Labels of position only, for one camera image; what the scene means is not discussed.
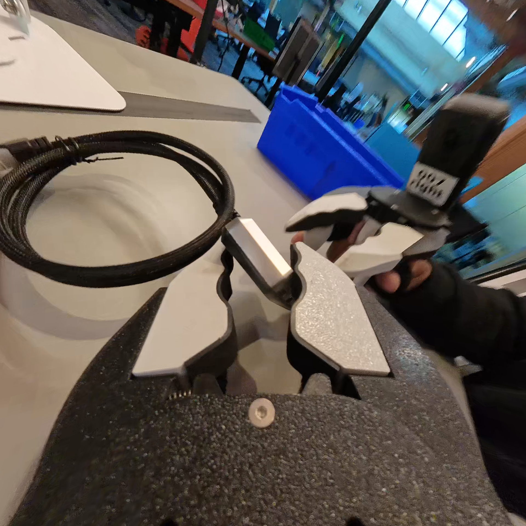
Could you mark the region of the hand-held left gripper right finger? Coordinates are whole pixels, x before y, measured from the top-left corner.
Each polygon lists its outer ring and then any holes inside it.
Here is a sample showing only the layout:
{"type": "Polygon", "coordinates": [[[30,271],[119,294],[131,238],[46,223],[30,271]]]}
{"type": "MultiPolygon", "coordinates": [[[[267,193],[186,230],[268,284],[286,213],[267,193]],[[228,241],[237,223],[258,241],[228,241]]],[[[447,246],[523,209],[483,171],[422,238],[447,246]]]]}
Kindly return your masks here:
{"type": "Polygon", "coordinates": [[[294,302],[287,359],[302,382],[321,373],[386,378],[391,369],[353,281],[335,264],[297,242],[290,247],[294,302]]]}

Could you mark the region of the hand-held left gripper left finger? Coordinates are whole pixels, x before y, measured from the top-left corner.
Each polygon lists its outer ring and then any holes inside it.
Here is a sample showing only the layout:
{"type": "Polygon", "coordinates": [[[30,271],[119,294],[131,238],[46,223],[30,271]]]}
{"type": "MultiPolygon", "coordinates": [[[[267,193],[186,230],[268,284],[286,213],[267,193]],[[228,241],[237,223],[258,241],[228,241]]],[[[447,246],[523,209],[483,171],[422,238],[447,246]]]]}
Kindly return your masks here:
{"type": "Polygon", "coordinates": [[[226,374],[237,356],[228,300],[233,259],[212,248],[171,281],[132,370],[134,377],[226,374]]]}

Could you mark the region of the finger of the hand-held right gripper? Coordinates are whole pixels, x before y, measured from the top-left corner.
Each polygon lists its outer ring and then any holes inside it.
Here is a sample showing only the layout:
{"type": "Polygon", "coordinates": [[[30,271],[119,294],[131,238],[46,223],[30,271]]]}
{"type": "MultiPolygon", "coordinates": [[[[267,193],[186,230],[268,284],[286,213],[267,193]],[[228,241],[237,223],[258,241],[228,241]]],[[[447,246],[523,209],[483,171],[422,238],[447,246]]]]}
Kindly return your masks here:
{"type": "Polygon", "coordinates": [[[357,193],[327,194],[308,203],[286,222],[286,232],[310,231],[335,224],[356,224],[368,208],[357,193]]]}
{"type": "Polygon", "coordinates": [[[315,227],[305,231],[305,244],[317,251],[324,243],[326,243],[331,237],[334,224],[315,227]]]}

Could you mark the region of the person's right forearm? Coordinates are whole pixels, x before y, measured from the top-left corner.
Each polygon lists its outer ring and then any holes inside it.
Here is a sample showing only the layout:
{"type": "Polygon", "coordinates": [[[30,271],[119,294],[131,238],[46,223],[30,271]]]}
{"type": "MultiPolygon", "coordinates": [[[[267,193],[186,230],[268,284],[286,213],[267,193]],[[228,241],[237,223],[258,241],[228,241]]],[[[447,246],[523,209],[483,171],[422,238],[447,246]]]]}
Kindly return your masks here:
{"type": "Polygon", "coordinates": [[[432,264],[430,276],[403,299],[408,324],[436,351],[483,367],[525,360],[525,297],[432,264]]]}

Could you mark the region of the person's right hand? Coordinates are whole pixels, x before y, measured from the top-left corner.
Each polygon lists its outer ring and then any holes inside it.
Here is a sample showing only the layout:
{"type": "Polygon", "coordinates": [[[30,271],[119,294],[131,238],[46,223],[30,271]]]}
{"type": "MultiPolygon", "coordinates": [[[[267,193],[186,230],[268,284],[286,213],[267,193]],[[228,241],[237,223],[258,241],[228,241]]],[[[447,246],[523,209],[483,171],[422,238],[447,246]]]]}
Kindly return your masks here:
{"type": "MultiPolygon", "coordinates": [[[[350,246],[357,243],[359,233],[364,225],[364,221],[357,223],[347,238],[331,242],[326,251],[326,257],[330,261],[335,262],[350,246]]],[[[432,273],[432,264],[429,260],[410,260],[408,268],[410,280],[406,286],[402,286],[401,275],[397,271],[390,270],[374,276],[373,282],[375,285],[368,285],[366,287],[369,290],[374,289],[388,295],[396,293],[398,290],[411,291],[419,287],[432,273]]]]}

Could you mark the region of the blue plastic bin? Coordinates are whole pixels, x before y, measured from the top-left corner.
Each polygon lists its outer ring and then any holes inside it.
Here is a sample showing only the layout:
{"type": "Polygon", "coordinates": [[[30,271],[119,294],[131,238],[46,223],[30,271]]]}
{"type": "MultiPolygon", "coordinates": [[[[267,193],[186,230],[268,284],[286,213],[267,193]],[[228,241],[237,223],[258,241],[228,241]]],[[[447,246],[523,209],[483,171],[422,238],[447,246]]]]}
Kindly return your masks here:
{"type": "Polygon", "coordinates": [[[343,187],[404,186],[354,129],[296,86],[276,96],[257,148],[310,200],[343,187]]]}

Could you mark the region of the black metal pole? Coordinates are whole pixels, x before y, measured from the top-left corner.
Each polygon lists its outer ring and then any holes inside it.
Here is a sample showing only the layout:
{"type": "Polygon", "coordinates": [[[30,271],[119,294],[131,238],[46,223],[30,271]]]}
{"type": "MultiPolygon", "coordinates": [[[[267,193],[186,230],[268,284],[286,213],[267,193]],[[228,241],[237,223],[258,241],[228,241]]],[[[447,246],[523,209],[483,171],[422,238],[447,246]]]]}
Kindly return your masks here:
{"type": "Polygon", "coordinates": [[[322,103],[325,101],[338,78],[345,71],[351,62],[351,59],[356,55],[361,45],[364,43],[371,30],[374,28],[375,24],[378,22],[390,4],[391,1],[378,1],[375,4],[373,10],[361,25],[349,46],[327,69],[321,80],[319,80],[315,86],[315,94],[317,96],[318,102],[322,103]]]}

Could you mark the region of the black monitor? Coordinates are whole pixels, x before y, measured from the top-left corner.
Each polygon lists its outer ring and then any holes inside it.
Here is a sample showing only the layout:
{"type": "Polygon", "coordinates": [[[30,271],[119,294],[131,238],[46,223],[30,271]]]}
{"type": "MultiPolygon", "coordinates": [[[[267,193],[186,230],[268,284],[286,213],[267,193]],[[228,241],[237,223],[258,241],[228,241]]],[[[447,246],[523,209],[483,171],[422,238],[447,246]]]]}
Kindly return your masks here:
{"type": "Polygon", "coordinates": [[[298,17],[273,66],[273,76],[288,86],[298,84],[322,44],[312,23],[298,17]]]}

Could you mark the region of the wooden table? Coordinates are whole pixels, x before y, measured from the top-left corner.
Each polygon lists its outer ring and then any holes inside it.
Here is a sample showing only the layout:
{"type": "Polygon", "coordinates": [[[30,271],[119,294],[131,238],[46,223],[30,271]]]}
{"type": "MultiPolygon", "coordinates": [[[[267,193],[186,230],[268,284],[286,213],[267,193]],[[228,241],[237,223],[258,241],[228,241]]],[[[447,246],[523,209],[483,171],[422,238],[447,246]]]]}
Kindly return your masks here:
{"type": "MultiPolygon", "coordinates": [[[[205,10],[194,1],[167,2],[199,21],[203,20],[204,18],[205,10]]],[[[214,28],[214,30],[228,34],[230,37],[246,46],[246,48],[253,49],[262,56],[269,58],[271,61],[276,60],[277,52],[274,51],[274,48],[269,48],[269,46],[266,45],[266,42],[264,42],[264,30],[261,30],[261,36],[257,35],[256,39],[252,38],[250,34],[245,31],[248,26],[248,21],[244,23],[243,27],[241,28],[233,21],[227,21],[227,23],[225,23],[225,19],[223,17],[214,16],[211,26],[214,28]]]]}

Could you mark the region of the person's black clothing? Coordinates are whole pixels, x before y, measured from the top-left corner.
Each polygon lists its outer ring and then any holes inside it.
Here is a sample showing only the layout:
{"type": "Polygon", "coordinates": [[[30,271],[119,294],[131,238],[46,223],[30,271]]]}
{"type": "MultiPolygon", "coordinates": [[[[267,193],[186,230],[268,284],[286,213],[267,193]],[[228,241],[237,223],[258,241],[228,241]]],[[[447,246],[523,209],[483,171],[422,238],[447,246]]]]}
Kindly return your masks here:
{"type": "Polygon", "coordinates": [[[525,360],[463,384],[490,480],[507,510],[525,518],[525,360]]]}

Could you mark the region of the red floor object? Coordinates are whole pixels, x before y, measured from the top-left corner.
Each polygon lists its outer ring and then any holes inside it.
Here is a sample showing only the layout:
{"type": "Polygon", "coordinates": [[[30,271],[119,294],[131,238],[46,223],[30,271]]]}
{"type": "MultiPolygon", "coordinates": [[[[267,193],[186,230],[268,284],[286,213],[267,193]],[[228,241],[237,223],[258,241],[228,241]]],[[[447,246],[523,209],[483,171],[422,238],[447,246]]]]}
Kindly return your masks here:
{"type": "MultiPolygon", "coordinates": [[[[192,18],[189,29],[183,29],[181,32],[181,43],[176,53],[176,58],[184,62],[189,62],[195,47],[195,41],[201,28],[201,20],[192,18]]],[[[165,35],[161,38],[160,53],[168,55],[168,41],[171,33],[171,27],[168,27],[165,31],[165,35]]],[[[147,25],[141,25],[135,31],[136,45],[149,48],[151,29],[147,25]]]]}

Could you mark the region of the white monitor stand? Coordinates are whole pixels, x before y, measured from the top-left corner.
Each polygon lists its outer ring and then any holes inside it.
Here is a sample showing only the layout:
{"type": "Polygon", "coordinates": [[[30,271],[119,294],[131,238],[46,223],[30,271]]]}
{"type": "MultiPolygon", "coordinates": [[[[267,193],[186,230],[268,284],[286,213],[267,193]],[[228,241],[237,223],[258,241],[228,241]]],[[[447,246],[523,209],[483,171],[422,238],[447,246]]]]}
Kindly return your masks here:
{"type": "Polygon", "coordinates": [[[126,102],[27,1],[1,1],[1,104],[121,112],[126,102]]]}

